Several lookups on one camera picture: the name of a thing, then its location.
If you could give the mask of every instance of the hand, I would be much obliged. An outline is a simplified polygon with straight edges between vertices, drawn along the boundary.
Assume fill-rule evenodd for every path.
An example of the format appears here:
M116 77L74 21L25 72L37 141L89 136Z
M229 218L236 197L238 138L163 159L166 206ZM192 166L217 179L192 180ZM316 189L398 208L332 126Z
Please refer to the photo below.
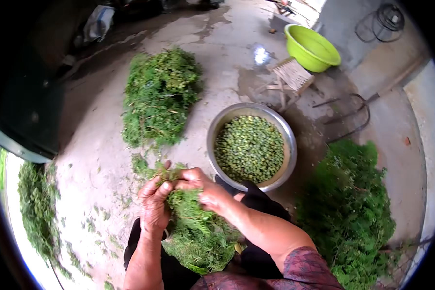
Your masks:
M170 165L171 162L168 160L164 168L168 169ZM169 181L158 186L160 181L161 176L152 178L139 190L138 197L142 232L162 236L169 223L169 212L165 209L165 201L173 186Z
M178 172L178 175L179 180L175 181L176 189L203 189L199 200L206 210L223 215L228 205L237 202L223 187L214 183L198 167L183 169Z

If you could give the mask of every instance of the person's left hand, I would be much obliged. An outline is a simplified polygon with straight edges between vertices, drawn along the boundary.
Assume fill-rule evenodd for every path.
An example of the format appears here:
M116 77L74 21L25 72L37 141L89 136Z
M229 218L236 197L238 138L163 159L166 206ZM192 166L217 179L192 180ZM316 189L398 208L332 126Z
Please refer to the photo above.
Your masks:
M168 169L171 162L168 160L164 168ZM158 186L161 176L156 176L139 190L140 201L140 228L142 232L161 235L169 222L169 212L165 209L165 201L173 189L166 181Z

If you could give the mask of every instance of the sleeve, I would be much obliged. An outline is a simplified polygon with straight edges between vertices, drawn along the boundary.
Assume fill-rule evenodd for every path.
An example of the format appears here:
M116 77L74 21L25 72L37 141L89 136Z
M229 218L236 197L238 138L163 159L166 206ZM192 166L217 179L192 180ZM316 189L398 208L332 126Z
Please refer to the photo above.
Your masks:
M330 286L330 289L343 289L337 278L331 273L327 262L311 247L293 250L284 261L285 279L318 286Z

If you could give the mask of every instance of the concrete floor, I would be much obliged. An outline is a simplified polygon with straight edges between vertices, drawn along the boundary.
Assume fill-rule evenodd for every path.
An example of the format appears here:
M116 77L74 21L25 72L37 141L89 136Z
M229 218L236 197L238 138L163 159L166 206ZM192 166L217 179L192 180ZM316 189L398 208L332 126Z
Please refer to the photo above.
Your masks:
M207 159L205 137L209 124L222 109L238 102L258 101L277 108L273 96L253 96L252 91L271 80L266 66L288 57L281 34L268 33L268 19L274 6L266 1L235 0L221 9L197 11L193 6L163 14L149 20L115 25L102 43L89 47L82 55L77 71L66 81L66 96L60 132L60 154L57 158L57 179L61 200L57 203L58 220L63 241L72 243L93 281L83 277L63 252L63 265L68 267L75 284L60 277L66 289L102 289L107 275L115 287L122 287L124 278L123 251L110 242L116 236L122 246L138 210L136 192L139 184L131 170L131 155L141 149L128 148L122 141L123 91L129 62L139 53L158 53L179 45L195 54L203 66L206 85L201 101L191 111L180 144L165 148L163 154L172 162L201 167L214 174ZM256 47L263 47L270 56L268 63L254 60ZM290 180L269 193L294 212L296 194L325 153L325 142L348 131L364 116L353 121L327 127L322 123L355 106L344 102L338 107L312 108L331 97L344 96L356 88L338 70L317 74L310 86L284 114L292 127L298 145L298 160ZM423 218L425 169L422 144L415 117L406 96L399 92L382 96L371 106L371 124L354 138L360 142L374 140L380 151L379 166L389 168L385 180L391 197L392 214L397 222L393 240L414 238L420 233ZM406 145L404 137L411 140ZM131 197L126 206L123 199ZM108 220L97 214L93 206L110 212ZM96 233L89 233L87 218L93 218ZM95 241L104 243L97 246ZM119 258L103 255L102 250L116 252Z

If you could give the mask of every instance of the person's right hand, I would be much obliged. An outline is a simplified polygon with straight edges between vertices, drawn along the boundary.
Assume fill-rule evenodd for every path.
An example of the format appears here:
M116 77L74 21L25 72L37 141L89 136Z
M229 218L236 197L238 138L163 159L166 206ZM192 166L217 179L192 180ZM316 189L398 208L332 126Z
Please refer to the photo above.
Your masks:
M237 202L223 187L214 183L198 167L180 170L178 175L179 179L173 183L176 189L203 189L199 199L206 210L223 215L227 206Z

